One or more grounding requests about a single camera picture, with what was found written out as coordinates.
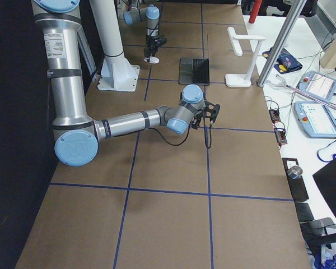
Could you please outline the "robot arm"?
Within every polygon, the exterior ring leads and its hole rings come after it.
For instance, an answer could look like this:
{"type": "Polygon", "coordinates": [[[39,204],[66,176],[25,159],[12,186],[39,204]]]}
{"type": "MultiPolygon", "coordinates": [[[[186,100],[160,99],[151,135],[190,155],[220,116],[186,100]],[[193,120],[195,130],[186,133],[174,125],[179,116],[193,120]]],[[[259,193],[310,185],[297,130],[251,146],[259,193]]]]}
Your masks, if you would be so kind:
{"type": "Polygon", "coordinates": [[[183,88],[176,107],[138,110],[133,100],[140,71],[124,55],[113,1],[91,1],[90,6],[105,58],[101,74],[88,91],[83,88],[80,54],[83,44],[78,1],[32,1],[34,21],[43,31],[47,77],[52,86],[56,118],[54,151],[68,166],[91,162],[99,143],[165,126],[178,134],[189,132],[193,120],[208,103],[197,85],[183,88]]]}
{"type": "Polygon", "coordinates": [[[128,10],[124,13],[123,17],[127,25],[146,22],[143,60],[147,63],[156,64],[159,62],[159,59],[156,57],[158,48],[166,42],[163,36],[159,36],[160,10],[154,4],[140,8],[141,3],[147,3],[147,1],[129,1],[128,10]]]}

